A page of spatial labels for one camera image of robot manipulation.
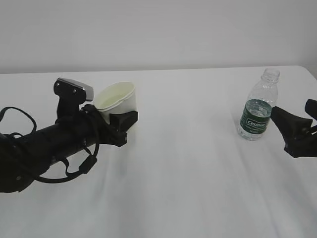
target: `paper cup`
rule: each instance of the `paper cup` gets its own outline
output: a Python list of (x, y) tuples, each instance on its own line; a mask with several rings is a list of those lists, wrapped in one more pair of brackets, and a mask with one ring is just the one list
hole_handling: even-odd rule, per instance
[(136, 111), (135, 87), (131, 82), (113, 84), (97, 95), (94, 105), (109, 123), (109, 114)]

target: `water bottle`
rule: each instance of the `water bottle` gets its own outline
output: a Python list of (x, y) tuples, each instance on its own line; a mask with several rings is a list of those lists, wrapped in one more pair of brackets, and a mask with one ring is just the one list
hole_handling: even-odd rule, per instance
[(272, 108), (276, 106), (279, 76), (277, 69), (267, 68), (251, 90), (238, 125), (238, 133), (243, 138), (258, 140), (263, 136)]

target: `white table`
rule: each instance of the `white table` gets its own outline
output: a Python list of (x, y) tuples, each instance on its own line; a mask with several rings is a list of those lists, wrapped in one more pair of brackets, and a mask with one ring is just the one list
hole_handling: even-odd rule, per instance
[[(246, 141), (236, 124), (264, 67), (0, 75), (0, 107), (53, 124), (58, 77), (95, 95), (112, 83), (136, 85), (139, 121), (122, 148), (102, 145), (92, 170), (64, 184), (34, 182), (0, 194), (1, 238), (315, 238), (317, 158), (293, 159), (271, 122)], [(279, 67), (278, 106), (302, 117), (317, 82), (302, 67)], [(8, 112), (2, 133), (31, 124)], [(72, 170), (86, 157), (72, 157)], [(54, 165), (45, 176), (64, 176)]]

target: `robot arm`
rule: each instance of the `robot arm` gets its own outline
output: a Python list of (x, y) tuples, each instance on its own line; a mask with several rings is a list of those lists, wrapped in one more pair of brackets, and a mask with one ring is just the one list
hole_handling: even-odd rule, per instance
[[(305, 112), (317, 119), (317, 101), (307, 100)], [(279, 107), (272, 109), (271, 119), (284, 138), (288, 154), (294, 158), (317, 157), (317, 126), (312, 127), (312, 119), (295, 116)]]
[[(34, 128), (30, 134), (0, 133), (0, 192), (22, 191), (34, 180), (60, 183), (88, 173), (97, 162), (99, 144), (122, 146), (127, 143), (127, 130), (138, 120), (138, 112), (110, 115), (106, 123), (97, 109), (90, 104), (79, 109), (85, 101), (92, 101), (92, 87), (80, 82), (59, 78), (54, 84), (59, 96), (57, 120), (54, 125), (36, 130), (36, 123), (26, 112), (7, 107), (0, 112), (0, 120), (9, 109), (16, 109), (31, 119)], [(87, 148), (95, 144), (91, 153)], [(85, 150), (86, 160), (79, 170), (69, 173), (67, 157)], [(66, 177), (44, 178), (51, 165), (62, 162), (66, 166)]]

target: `green label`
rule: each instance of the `green label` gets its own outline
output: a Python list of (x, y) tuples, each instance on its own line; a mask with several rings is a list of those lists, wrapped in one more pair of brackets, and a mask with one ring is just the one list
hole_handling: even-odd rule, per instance
[[(258, 105), (264, 108), (270, 108), (270, 105), (267, 102), (256, 100)], [(241, 116), (240, 125), (248, 133), (251, 134), (262, 134), (265, 132), (270, 117), (258, 117), (251, 114), (247, 107), (244, 107), (244, 111)]]

